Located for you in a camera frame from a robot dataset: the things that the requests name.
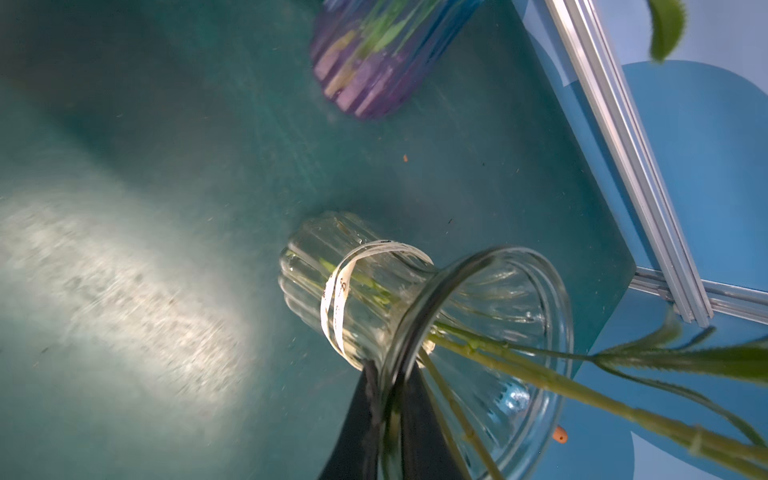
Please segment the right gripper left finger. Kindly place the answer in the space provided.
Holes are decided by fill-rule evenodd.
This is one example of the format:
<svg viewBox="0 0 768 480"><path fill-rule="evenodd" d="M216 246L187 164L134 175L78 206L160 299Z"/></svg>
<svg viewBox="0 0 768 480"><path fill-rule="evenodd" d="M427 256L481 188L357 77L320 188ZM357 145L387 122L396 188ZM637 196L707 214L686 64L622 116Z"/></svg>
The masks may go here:
<svg viewBox="0 0 768 480"><path fill-rule="evenodd" d="M318 479L377 479L380 428L378 369L365 360L337 443Z"/></svg>

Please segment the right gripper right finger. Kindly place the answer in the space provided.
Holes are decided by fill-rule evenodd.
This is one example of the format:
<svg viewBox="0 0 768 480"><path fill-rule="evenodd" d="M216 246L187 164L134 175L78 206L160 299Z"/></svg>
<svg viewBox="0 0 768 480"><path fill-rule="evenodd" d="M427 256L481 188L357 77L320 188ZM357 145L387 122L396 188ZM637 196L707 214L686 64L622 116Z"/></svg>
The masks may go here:
<svg viewBox="0 0 768 480"><path fill-rule="evenodd" d="M412 371L405 384L402 413L404 478L462 479L418 368Z"/></svg>

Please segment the clear ribbed glass vase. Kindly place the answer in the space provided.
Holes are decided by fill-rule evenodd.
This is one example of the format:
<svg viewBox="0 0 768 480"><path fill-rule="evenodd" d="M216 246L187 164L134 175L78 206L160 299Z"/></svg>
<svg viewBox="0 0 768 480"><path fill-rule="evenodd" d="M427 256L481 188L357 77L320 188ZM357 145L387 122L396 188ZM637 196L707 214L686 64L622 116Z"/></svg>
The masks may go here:
<svg viewBox="0 0 768 480"><path fill-rule="evenodd" d="M438 267L418 248L383 239L360 217L328 212L304 222L280 256L287 306L360 374L378 369L377 479L405 479L402 409L415 368L462 479L525 479L550 442L558 395L446 349L422 353L440 314L543 312L531 340L573 353L570 300L553 265L521 247L492 247Z"/></svg>

